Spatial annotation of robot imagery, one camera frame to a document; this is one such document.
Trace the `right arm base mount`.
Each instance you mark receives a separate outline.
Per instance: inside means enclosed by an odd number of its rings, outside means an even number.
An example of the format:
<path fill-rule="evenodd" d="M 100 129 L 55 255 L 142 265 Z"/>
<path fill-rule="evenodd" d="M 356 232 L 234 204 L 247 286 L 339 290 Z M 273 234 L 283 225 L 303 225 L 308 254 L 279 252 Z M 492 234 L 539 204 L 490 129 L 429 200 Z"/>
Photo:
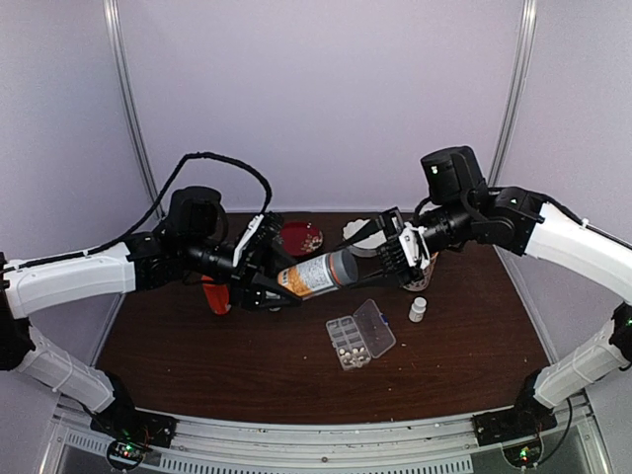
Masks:
<path fill-rule="evenodd" d="M 551 413 L 534 415 L 515 407 L 475 415 L 472 423 L 480 447 L 499 444 L 505 461 L 521 470 L 540 463 L 544 458 L 542 434 L 558 426 Z"/>

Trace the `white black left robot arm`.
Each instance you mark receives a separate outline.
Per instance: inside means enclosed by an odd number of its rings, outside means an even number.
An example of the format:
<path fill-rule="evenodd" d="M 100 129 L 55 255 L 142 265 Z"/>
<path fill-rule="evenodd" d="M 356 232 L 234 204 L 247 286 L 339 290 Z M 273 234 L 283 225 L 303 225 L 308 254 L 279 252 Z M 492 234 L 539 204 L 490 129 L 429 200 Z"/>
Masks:
<path fill-rule="evenodd" d="M 167 214 L 149 232 L 133 224 L 98 247 L 31 261 L 1 263 L 1 368 L 22 372 L 79 402 L 121 438 L 142 419 L 124 384 L 88 366 L 45 337 L 30 315 L 106 294 L 149 291 L 196 273 L 228 287 L 229 301 L 247 310 L 297 306 L 277 282 L 292 265 L 278 234 L 279 215 L 261 209 L 235 244 L 219 191 L 189 186 L 172 192 Z"/>

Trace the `grey lid supplement bottle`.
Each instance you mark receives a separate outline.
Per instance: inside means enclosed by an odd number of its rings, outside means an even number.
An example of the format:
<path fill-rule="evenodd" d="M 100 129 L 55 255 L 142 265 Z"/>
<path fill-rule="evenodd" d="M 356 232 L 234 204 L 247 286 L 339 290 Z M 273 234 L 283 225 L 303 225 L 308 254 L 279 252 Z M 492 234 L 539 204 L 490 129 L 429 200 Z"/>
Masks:
<path fill-rule="evenodd" d="M 325 294 L 358 281 L 355 256 L 348 249 L 320 255 L 281 271 L 277 283 L 301 299 Z"/>

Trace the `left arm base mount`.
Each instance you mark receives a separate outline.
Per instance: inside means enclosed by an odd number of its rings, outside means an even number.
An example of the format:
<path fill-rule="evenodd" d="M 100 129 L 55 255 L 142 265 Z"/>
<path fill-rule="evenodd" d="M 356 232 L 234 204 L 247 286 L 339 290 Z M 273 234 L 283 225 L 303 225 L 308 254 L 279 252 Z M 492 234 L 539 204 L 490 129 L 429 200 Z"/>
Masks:
<path fill-rule="evenodd" d="M 169 448 L 177 420 L 133 409 L 121 413 L 92 413 L 90 428 L 113 440 L 106 448 L 106 460 L 117 471 L 130 471 L 146 460 L 154 447 Z"/>

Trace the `orange pill bottle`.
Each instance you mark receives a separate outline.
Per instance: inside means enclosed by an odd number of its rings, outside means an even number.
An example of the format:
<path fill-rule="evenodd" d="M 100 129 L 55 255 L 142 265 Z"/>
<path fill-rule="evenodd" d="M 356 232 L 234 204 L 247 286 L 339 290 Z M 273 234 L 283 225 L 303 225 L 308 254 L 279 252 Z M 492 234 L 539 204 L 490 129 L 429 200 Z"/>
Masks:
<path fill-rule="evenodd" d="M 203 276 L 201 286 L 211 311 L 219 316 L 228 314 L 231 309 L 228 285 L 219 283 L 210 276 Z"/>

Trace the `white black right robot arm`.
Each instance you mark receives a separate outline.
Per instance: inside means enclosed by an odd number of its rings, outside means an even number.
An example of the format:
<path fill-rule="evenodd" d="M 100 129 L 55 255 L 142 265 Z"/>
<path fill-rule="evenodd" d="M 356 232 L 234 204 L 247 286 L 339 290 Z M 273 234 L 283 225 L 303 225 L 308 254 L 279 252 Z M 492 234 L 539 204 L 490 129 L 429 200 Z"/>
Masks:
<path fill-rule="evenodd" d="M 611 318 L 560 361 L 529 375 L 506 417 L 513 435 L 528 435 L 565 399 L 631 365 L 631 246 L 579 218 L 553 197 L 487 184 L 472 148 L 455 146 L 421 160 L 429 195 L 411 220 L 391 208 L 366 222 L 342 247 L 381 232 L 381 270 L 358 286 L 403 285 L 422 276 L 434 253 L 469 241 L 551 262 L 621 298 Z"/>

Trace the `clear plastic pill organizer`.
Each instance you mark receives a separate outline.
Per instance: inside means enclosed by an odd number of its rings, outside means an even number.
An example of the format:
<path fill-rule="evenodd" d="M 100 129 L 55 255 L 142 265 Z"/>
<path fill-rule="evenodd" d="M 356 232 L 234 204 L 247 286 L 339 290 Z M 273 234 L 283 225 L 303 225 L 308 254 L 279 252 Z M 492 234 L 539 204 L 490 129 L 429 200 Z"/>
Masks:
<path fill-rule="evenodd" d="M 367 299 L 352 314 L 326 322 L 325 328 L 342 370 L 368 365 L 396 344 L 384 313 L 373 299 Z"/>

